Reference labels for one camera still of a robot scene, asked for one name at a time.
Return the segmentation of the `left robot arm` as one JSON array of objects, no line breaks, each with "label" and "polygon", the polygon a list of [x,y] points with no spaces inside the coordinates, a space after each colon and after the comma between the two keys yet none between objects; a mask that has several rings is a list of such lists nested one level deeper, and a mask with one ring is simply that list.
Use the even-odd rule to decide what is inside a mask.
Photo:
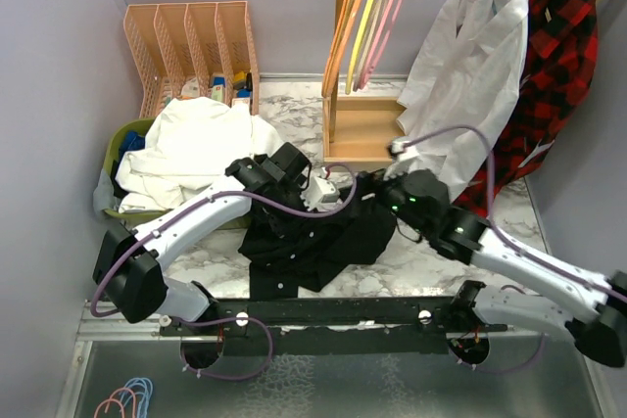
[{"label": "left robot arm", "polygon": [[301,187],[311,167],[305,154],[286,143],[271,156],[234,161],[196,197],[133,230],[112,225],[92,275],[96,296],[106,296],[130,323],[159,313],[181,318],[195,334],[210,332],[217,312],[209,292],[198,283],[170,279],[165,271],[195,243],[251,210],[253,200],[239,191],[303,210]]}]

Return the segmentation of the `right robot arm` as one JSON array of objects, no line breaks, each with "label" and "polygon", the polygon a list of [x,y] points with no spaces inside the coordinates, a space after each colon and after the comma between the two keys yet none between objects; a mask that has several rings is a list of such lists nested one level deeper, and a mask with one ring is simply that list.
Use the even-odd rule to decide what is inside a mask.
[{"label": "right robot arm", "polygon": [[367,194],[413,229],[438,255],[501,274],[532,290],[506,296],[467,282],[450,307],[462,331],[503,324],[571,339],[597,363],[626,365],[626,274],[571,265],[508,235],[488,219],[449,202],[448,188],[429,170],[387,177],[362,171]]}]

